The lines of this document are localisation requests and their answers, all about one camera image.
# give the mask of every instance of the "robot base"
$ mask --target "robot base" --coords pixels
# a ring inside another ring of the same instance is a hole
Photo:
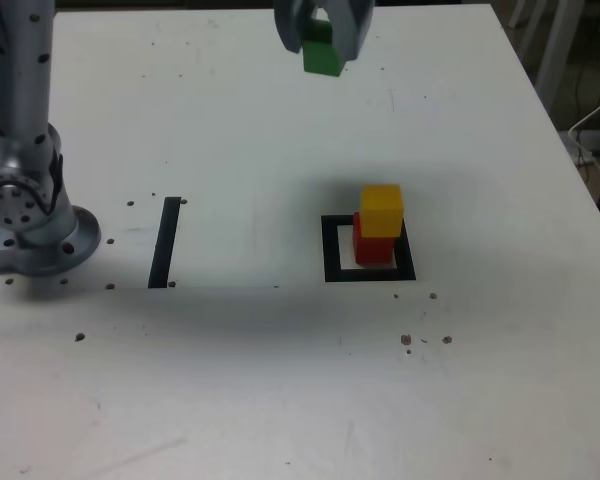
[[[0,273],[35,277],[53,275],[84,262],[100,243],[96,217],[81,207],[73,207],[76,228],[61,242],[21,248],[13,232],[0,228]]]

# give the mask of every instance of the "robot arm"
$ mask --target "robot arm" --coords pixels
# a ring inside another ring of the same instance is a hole
[[[319,7],[342,61],[357,58],[373,0],[276,0],[285,47],[298,52]],[[69,202],[60,136],[49,124],[54,0],[0,0],[0,273],[50,275],[87,259],[96,218]]]

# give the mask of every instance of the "yellow block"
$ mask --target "yellow block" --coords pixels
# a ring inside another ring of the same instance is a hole
[[[398,185],[364,187],[360,205],[360,227],[363,237],[399,237],[403,216],[402,192]]]

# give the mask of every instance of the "green block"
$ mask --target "green block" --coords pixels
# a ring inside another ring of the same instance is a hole
[[[304,71],[339,77],[345,62],[331,46],[333,28],[324,20],[313,20],[305,32],[302,42]]]

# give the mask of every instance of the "red block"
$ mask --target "red block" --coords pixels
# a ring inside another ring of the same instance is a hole
[[[367,267],[387,265],[393,260],[395,238],[365,238],[360,227],[360,214],[353,214],[353,251],[356,263]]]

